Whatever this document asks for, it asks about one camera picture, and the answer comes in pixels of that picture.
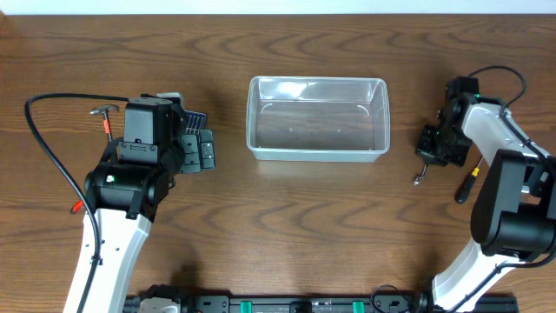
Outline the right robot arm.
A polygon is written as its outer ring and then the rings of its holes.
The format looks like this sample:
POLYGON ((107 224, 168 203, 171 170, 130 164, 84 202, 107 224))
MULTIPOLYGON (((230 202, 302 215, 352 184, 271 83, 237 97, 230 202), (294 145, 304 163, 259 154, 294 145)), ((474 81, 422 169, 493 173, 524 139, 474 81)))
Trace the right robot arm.
POLYGON ((413 312, 508 312, 513 299, 486 295, 514 269, 555 258, 555 158, 514 122, 509 104, 456 77, 445 88, 439 124, 424 127, 416 153, 425 166, 461 166, 472 145, 489 166, 473 206, 472 237, 411 307, 413 312))

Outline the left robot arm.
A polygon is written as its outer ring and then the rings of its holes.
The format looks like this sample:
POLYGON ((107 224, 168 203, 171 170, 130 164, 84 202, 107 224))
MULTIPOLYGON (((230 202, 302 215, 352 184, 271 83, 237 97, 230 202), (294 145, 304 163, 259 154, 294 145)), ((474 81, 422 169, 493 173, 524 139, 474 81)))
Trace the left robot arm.
POLYGON ((178 92, 142 94, 125 107, 124 132, 86 176, 91 212, 64 305, 67 312, 120 312, 158 205, 178 174, 215 167, 207 117, 178 92))

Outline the small claw hammer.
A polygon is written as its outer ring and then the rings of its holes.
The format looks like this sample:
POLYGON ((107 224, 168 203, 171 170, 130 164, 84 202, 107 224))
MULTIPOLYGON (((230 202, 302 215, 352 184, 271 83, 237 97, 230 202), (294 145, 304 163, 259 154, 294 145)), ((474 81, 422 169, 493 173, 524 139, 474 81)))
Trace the small claw hammer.
POLYGON ((103 128, 109 142, 113 140, 111 125, 109 121, 109 113, 111 111, 117 112, 119 110, 120 109, 117 105, 108 104, 108 105, 102 105, 97 108, 94 108, 89 112, 91 116, 100 116, 103 118, 103 128))

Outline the silver double ring wrench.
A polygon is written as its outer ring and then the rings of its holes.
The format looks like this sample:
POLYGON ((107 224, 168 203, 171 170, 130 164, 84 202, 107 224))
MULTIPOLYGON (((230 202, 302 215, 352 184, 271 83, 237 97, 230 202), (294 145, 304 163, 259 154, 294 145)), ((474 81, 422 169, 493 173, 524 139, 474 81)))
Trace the silver double ring wrench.
POLYGON ((414 179, 414 181, 413 181, 413 186, 419 185, 420 182, 425 178, 426 173, 427 173, 427 168, 428 168, 428 164, 425 163, 425 164, 423 165, 423 168, 422 168, 421 173, 418 174, 418 175, 415 177, 415 179, 414 179))

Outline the blue screwdriver set case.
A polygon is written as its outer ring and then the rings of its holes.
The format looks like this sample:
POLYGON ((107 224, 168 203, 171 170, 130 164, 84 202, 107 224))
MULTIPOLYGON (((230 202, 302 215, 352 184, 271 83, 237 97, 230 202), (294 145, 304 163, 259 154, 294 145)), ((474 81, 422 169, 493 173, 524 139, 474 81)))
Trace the blue screwdriver set case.
POLYGON ((185 113, 188 118, 185 130, 188 135, 198 135, 205 129, 207 124, 207 115, 205 113, 192 110, 186 110, 185 113))

